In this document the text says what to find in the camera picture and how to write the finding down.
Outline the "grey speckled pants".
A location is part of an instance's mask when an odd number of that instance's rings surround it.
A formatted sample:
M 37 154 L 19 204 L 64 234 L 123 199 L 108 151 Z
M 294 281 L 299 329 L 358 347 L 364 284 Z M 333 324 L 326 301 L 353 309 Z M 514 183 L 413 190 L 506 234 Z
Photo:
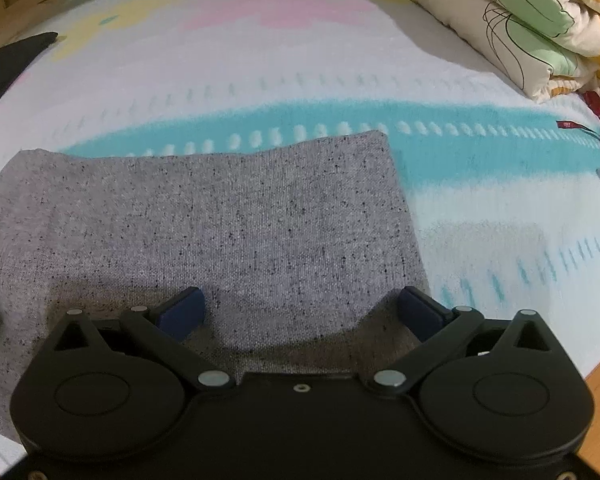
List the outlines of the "grey speckled pants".
M 228 372 L 374 374 L 415 348 L 400 290 L 427 287 L 387 137 L 251 155 L 77 158 L 0 173 L 0 434 L 9 398 L 70 309 L 114 318 L 189 286 L 190 350 Z

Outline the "floral pastel bed blanket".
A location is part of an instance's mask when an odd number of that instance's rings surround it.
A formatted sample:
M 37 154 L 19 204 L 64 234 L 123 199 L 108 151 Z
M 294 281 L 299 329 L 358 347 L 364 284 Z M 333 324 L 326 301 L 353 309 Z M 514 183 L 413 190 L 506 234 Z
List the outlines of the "floral pastel bed blanket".
M 251 155 L 378 131 L 427 278 L 452 309 L 542 316 L 600 364 L 600 118 L 528 98 L 412 0 L 48 0 L 6 44 L 57 32 L 0 99 L 0 173 L 77 158 Z

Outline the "black folded garment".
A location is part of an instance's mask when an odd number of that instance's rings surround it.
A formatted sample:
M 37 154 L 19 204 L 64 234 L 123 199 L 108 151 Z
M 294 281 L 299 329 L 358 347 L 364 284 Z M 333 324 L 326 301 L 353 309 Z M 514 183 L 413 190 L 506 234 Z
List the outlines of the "black folded garment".
M 0 47 L 0 99 L 29 65 L 57 38 L 57 32 L 43 32 Z

